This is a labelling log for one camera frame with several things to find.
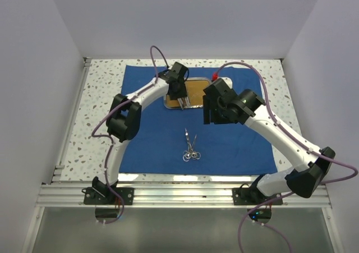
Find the blue surgical cloth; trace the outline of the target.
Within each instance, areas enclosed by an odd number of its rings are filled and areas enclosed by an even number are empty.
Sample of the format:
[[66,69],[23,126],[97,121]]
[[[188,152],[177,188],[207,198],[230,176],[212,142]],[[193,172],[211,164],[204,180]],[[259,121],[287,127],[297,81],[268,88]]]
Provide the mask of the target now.
[[[199,160],[183,161],[195,135]],[[272,145],[237,124],[203,123],[202,109],[167,109],[159,98],[142,111],[140,129],[130,141],[120,166],[123,173],[190,175],[260,175],[277,172]]]

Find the steel forceps clamp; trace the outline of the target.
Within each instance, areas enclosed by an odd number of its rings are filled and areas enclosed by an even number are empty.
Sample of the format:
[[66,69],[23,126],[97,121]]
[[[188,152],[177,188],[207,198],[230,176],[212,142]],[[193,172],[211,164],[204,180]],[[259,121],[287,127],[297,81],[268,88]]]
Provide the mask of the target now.
[[193,142],[188,141],[188,150],[187,151],[196,151],[195,150],[195,144],[197,140],[197,135],[195,135]]
[[189,160],[199,160],[201,158],[201,153],[196,151],[184,151],[182,159],[185,162],[188,162]]

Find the steel surgical scissors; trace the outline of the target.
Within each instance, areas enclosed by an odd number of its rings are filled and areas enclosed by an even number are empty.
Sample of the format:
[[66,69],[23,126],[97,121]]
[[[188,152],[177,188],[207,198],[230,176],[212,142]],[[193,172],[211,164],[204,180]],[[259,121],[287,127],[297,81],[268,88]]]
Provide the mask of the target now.
[[188,141],[190,141],[190,137],[189,137],[187,129],[185,129],[185,138],[186,138],[186,144],[187,144],[187,150],[188,150]]

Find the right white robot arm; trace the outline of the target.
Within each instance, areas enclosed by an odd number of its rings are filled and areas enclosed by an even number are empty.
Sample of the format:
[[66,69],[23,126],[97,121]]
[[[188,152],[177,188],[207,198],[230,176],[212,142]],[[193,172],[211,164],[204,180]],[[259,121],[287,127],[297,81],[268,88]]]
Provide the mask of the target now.
[[204,89],[204,123],[240,123],[254,130],[282,153],[291,164],[285,171],[262,174],[250,187],[248,196],[262,204],[270,196],[292,191],[309,198],[326,176],[335,152],[320,148],[269,114],[265,100],[250,89],[237,94],[219,78]]

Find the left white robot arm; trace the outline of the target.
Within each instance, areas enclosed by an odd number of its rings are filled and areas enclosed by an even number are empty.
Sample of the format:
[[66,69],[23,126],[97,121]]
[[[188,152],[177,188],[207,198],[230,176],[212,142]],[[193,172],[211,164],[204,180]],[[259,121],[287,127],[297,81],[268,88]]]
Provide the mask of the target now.
[[92,189],[101,202],[110,204],[120,197],[115,189],[118,171],[129,142],[139,132],[142,111],[166,95],[172,100],[186,98],[188,76],[189,69],[176,62],[171,68],[156,73],[149,83],[138,90],[114,97],[109,113],[91,133],[92,137],[107,137],[111,141],[104,171],[92,181]]

